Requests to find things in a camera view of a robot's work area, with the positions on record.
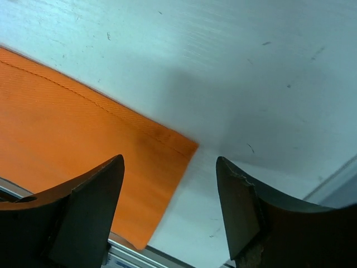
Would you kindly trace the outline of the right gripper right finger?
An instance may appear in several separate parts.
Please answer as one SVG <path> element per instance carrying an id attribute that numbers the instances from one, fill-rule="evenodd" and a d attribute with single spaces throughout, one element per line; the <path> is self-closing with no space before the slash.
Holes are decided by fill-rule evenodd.
<path id="1" fill-rule="evenodd" d="M 355 267 L 356 205 L 329 208 L 285 194 L 225 157 L 216 177 L 237 267 Z"/>

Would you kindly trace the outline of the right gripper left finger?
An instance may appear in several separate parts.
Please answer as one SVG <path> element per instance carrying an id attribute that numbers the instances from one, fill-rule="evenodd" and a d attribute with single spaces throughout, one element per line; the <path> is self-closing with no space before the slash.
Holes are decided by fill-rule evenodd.
<path id="1" fill-rule="evenodd" d="M 27 197 L 2 188 L 1 266 L 101 267 L 123 178 L 117 155 Z"/>

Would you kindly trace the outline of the orange trousers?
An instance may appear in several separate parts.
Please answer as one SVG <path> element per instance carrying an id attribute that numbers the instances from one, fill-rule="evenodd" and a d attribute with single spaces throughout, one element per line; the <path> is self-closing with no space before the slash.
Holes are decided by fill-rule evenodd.
<path id="1" fill-rule="evenodd" d="M 49 67 L 1 49 L 1 177 L 38 193 L 115 155 L 112 231 L 147 246 L 197 143 Z"/>

